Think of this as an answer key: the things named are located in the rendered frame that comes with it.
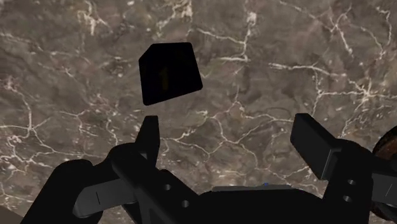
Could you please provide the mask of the black box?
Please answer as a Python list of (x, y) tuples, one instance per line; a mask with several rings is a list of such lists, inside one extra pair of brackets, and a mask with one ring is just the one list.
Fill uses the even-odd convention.
[(203, 88), (189, 42), (153, 43), (139, 58), (143, 104), (150, 106)]

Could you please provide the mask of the dark brown round object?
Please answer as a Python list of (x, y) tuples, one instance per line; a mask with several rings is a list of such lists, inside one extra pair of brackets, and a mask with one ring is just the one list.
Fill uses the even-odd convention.
[[(372, 153), (376, 157), (386, 160), (392, 159), (397, 154), (397, 126), (387, 131), (374, 146)], [(397, 224), (397, 207), (387, 204), (372, 202), (371, 212), (386, 221)]]

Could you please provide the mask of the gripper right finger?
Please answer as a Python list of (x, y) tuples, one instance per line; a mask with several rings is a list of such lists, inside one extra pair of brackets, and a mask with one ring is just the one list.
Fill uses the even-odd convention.
[(397, 152), (378, 156), (334, 137), (308, 113), (295, 115), (291, 144), (317, 179), (327, 224), (369, 224), (370, 212), (397, 224)]

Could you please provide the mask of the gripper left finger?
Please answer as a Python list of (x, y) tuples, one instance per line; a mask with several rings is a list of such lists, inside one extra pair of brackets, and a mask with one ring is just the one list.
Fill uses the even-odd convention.
[(159, 147), (158, 118), (146, 116), (136, 141), (113, 147), (101, 163), (58, 165), (20, 224), (99, 224), (116, 206), (135, 224), (198, 224), (198, 195), (157, 169)]

